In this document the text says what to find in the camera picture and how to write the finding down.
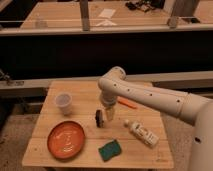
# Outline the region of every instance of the black wall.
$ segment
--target black wall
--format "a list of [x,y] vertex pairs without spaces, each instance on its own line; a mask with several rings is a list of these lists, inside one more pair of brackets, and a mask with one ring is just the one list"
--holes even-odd
[[213,70],[213,31],[0,37],[14,79]]

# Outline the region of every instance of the white bottle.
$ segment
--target white bottle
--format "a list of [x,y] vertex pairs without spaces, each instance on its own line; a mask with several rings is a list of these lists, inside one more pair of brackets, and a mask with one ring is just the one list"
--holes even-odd
[[139,122],[131,122],[126,119],[124,125],[129,127],[131,133],[133,133],[138,139],[142,140],[151,148],[153,148],[159,141],[159,137],[157,135],[144,128],[143,125]]

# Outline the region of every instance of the table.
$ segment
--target table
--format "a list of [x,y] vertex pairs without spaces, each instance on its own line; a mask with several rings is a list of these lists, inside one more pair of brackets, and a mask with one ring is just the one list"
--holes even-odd
[[[73,113],[68,117],[62,115],[54,105],[54,98],[60,92],[69,92],[73,96]],[[96,81],[52,82],[24,154],[23,166],[121,169],[173,168],[173,158],[158,111],[139,104],[138,109],[116,104],[113,121],[106,122],[106,118],[104,118],[104,128],[97,128],[95,112],[97,109],[103,109],[99,102],[99,95],[100,90]],[[125,119],[140,121],[145,127],[156,133],[160,138],[157,146],[150,149],[137,140],[123,126]],[[66,120],[73,120],[81,124],[85,131],[86,142],[82,152],[77,157],[68,162],[60,162],[49,153],[47,136],[55,125]],[[108,162],[103,162],[98,148],[113,139],[118,140],[122,153]]]
[[195,17],[203,24],[213,24],[213,1],[200,1]]
[[[104,9],[116,10],[110,21],[115,26],[165,25],[170,14],[157,9],[144,13],[131,11],[126,1],[89,2],[90,25],[96,26],[106,18],[99,17]],[[35,28],[35,21],[46,21],[47,27],[81,27],[80,7],[77,2],[39,2],[31,11],[21,28]]]

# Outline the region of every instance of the table leg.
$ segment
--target table leg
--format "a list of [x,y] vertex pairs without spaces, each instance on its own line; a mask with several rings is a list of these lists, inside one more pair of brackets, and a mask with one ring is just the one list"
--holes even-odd
[[46,169],[46,171],[55,171],[55,169],[53,167],[44,167]]

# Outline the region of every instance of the green sponge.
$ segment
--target green sponge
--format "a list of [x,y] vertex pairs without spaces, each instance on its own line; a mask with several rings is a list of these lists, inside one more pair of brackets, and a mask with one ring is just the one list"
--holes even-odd
[[112,157],[117,156],[121,153],[121,147],[118,144],[117,140],[113,140],[105,144],[103,147],[99,148],[98,150],[103,161],[107,161],[111,159]]

